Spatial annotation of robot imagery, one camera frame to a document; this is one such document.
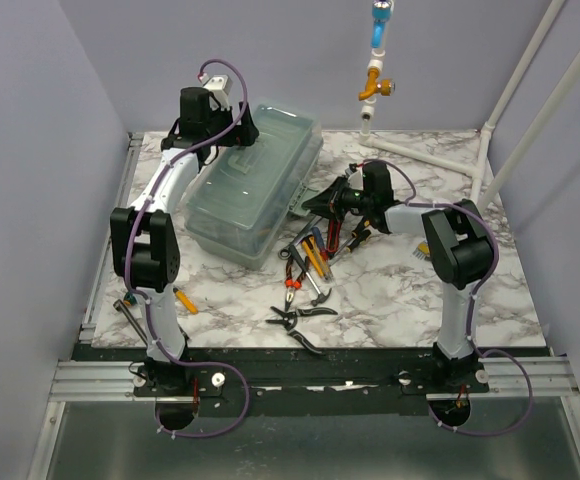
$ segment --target hammer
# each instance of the hammer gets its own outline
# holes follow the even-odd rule
[[[315,298],[314,300],[312,300],[310,302],[312,304],[312,306],[316,307],[317,305],[325,303],[325,301],[328,300],[328,298],[330,297],[330,294],[332,293],[332,289],[330,289],[328,291],[327,295],[324,294],[321,291],[321,289],[319,288],[319,285],[317,285],[316,282],[314,281],[314,278],[312,278],[312,275],[310,275],[310,272],[308,272],[308,267],[306,266],[305,262],[303,261],[303,258],[301,258],[301,255],[299,255],[299,252],[297,251],[297,247],[295,247],[294,245],[288,245],[288,250],[290,251],[290,255],[292,255],[292,258],[294,258],[294,261],[296,262],[296,264],[299,265],[299,268],[306,273],[306,278],[312,284],[314,291],[317,292],[317,298]]]

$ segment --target white marble surface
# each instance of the white marble surface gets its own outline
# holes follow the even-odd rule
[[[385,132],[376,135],[414,149],[451,160],[474,163],[478,148],[475,131],[442,133]],[[155,171],[161,134],[147,134],[139,157],[130,200],[134,200]],[[364,158],[390,159],[402,167],[418,188],[418,200],[458,201],[470,193],[469,180],[457,173],[376,149],[360,147],[356,134],[325,132],[325,145],[310,184],[325,188],[348,163]],[[393,177],[398,198],[409,191],[403,180]],[[482,289],[477,339],[483,346],[543,346],[514,240],[501,208],[491,207],[486,220],[500,243],[501,261]],[[350,216],[341,238],[356,225]],[[190,315],[177,302],[179,322],[193,347],[297,347],[273,318],[271,305],[283,306],[285,263],[277,258],[282,248],[305,221],[287,222],[261,271],[249,271],[201,250],[184,231],[180,212],[174,215],[181,250],[181,269],[176,285],[198,306]],[[327,225],[323,221],[322,231]],[[320,347],[423,347],[430,346],[441,322],[441,284],[429,262],[412,252],[421,238],[375,233],[370,241],[333,267],[335,285],[325,306],[338,316],[300,319],[298,330]],[[112,303],[125,293],[123,282],[111,273],[97,317],[93,345],[134,347],[141,343],[126,319]],[[295,307],[309,306],[309,284],[297,293]],[[133,308],[139,317],[138,307]]]

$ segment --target gray floor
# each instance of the gray floor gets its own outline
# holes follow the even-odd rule
[[[468,425],[505,426],[525,400],[481,400]],[[427,417],[358,415],[247,419],[213,440],[156,434],[152,407],[69,405],[49,478],[84,479],[580,479],[558,399],[539,399],[530,421],[503,437],[472,439]],[[204,419],[205,431],[229,419]]]

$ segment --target gray wall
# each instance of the gray wall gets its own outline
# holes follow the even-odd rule
[[[60,0],[129,130],[166,129],[201,62],[242,69],[254,97],[297,104],[327,128],[358,128],[369,0]],[[385,71],[385,129],[483,124],[549,0],[399,0]]]
[[[580,0],[567,2],[503,115],[491,161],[501,166],[580,48]],[[548,341],[580,385],[580,81],[502,191]]]
[[[0,480],[25,478],[127,135],[56,0],[0,0]]]

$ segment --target tool pile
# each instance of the tool pile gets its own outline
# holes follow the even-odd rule
[[[281,319],[266,320],[267,323],[282,325],[288,335],[297,340],[306,350],[315,355],[324,355],[324,353],[315,347],[308,339],[295,330],[299,317],[312,317],[316,315],[338,315],[339,313],[331,308],[318,307],[318,305],[325,303],[332,288],[324,293],[319,285],[310,274],[309,269],[312,266],[313,270],[326,283],[331,283],[334,280],[334,275],[331,266],[338,262],[345,252],[353,252],[361,246],[370,237],[370,222],[362,219],[359,224],[352,231],[350,238],[339,247],[339,232],[341,231],[340,223],[333,225],[330,222],[328,228],[327,246],[321,235],[321,231],[317,227],[318,223],[323,219],[318,215],[314,215],[305,227],[297,234],[296,237],[286,247],[279,252],[279,258],[286,260],[286,275],[285,275],[285,308],[280,310],[276,307],[270,307],[272,311],[277,313]],[[306,254],[305,258],[299,253],[299,245]],[[294,278],[293,265],[297,265],[301,270],[299,275]],[[295,297],[295,292],[301,288],[303,281],[308,279],[317,297],[311,300],[311,304],[315,308],[310,309],[296,309],[290,312],[292,301]]]

